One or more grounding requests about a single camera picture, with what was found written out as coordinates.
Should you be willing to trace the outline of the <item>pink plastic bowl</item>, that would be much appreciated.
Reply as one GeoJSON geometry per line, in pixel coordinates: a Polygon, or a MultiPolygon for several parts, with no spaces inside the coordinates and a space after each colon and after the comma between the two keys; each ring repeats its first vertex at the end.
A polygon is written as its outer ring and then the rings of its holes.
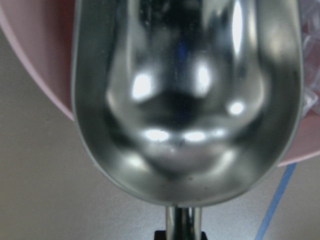
{"type": "Polygon", "coordinates": [[[0,27],[32,79],[70,120],[73,0],[2,0],[0,27]]]}

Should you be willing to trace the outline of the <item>clear fake ice cubes pile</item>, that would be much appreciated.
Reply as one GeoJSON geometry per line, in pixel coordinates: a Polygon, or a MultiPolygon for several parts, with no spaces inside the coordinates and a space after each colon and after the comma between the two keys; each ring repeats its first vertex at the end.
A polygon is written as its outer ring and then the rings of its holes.
{"type": "Polygon", "coordinates": [[[320,2],[301,0],[301,32],[304,55],[302,116],[320,113],[320,2]]]}

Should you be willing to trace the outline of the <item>metal ice scoop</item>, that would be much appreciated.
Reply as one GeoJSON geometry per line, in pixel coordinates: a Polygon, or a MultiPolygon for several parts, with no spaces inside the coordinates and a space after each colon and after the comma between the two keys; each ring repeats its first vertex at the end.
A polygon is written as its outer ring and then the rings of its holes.
{"type": "Polygon", "coordinates": [[[297,0],[78,0],[72,110],[97,168],[166,207],[157,240],[202,238],[202,207],[286,155],[303,105],[297,0]]]}

